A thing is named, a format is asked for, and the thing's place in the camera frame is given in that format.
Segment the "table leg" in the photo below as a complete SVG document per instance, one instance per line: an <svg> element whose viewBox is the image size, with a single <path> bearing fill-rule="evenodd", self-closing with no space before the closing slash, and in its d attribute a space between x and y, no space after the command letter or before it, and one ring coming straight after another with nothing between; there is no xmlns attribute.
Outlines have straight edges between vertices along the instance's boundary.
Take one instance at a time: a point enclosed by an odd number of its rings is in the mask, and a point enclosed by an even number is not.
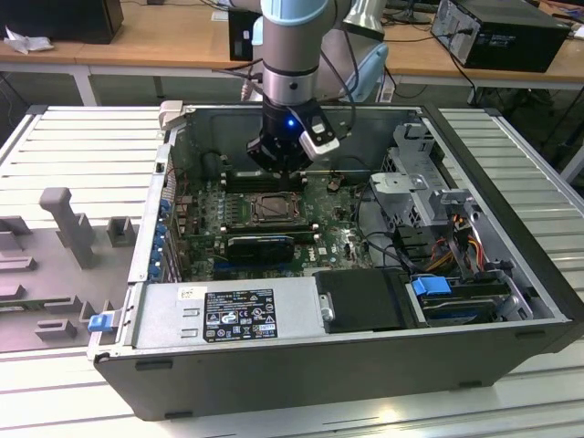
<svg viewBox="0 0 584 438"><path fill-rule="evenodd" d="M97 107L100 105L99 96L97 96L91 85L89 68L87 66L73 66L71 75L75 79L83 105L86 107Z"/></svg>
<svg viewBox="0 0 584 438"><path fill-rule="evenodd" d="M154 76L154 89L156 90L156 97L158 99L164 99L164 88L162 87L162 78L160 76Z"/></svg>

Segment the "white paper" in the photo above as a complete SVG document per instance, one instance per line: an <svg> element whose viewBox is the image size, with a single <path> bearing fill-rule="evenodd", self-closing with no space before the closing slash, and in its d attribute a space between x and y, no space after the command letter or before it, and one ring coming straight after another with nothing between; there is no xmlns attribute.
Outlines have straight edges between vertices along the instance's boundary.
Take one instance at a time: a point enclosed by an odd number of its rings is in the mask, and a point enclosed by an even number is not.
<svg viewBox="0 0 584 438"><path fill-rule="evenodd" d="M8 27L6 28L8 38L4 38L6 45L13 50L28 55L29 51L36 52L40 50L50 50L54 48L48 38L44 36L22 36L16 32L12 32Z"/></svg>
<svg viewBox="0 0 584 438"><path fill-rule="evenodd" d="M575 38L584 39L584 25L580 26L579 29L574 34Z"/></svg>

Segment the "black computer tower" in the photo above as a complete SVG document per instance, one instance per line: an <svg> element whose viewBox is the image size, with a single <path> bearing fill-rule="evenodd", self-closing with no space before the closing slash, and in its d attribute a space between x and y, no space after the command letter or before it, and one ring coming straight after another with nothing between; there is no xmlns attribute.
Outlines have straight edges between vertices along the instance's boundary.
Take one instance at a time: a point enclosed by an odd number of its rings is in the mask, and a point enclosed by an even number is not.
<svg viewBox="0 0 584 438"><path fill-rule="evenodd" d="M0 28L27 37L109 44L124 16L120 0L0 0Z"/></svg>
<svg viewBox="0 0 584 438"><path fill-rule="evenodd" d="M569 31L522 0L442 0L432 25L433 35L466 68L541 73Z"/></svg>

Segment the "power supply label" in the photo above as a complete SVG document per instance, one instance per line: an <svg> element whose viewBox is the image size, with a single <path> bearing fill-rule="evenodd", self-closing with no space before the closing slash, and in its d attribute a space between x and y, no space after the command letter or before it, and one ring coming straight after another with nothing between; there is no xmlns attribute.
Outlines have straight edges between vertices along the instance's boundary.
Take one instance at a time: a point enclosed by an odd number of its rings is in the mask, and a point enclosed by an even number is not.
<svg viewBox="0 0 584 438"><path fill-rule="evenodd" d="M277 338L274 290L205 294L203 338L207 342Z"/></svg>

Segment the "blue drive latch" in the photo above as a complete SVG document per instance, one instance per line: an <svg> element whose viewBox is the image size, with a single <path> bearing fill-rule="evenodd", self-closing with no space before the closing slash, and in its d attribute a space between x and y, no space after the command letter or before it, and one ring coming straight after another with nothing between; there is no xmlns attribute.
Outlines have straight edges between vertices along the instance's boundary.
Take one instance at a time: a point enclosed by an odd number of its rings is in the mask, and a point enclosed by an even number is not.
<svg viewBox="0 0 584 438"><path fill-rule="evenodd" d="M444 276L420 276L412 281L416 296L420 295L446 295L453 291Z"/></svg>

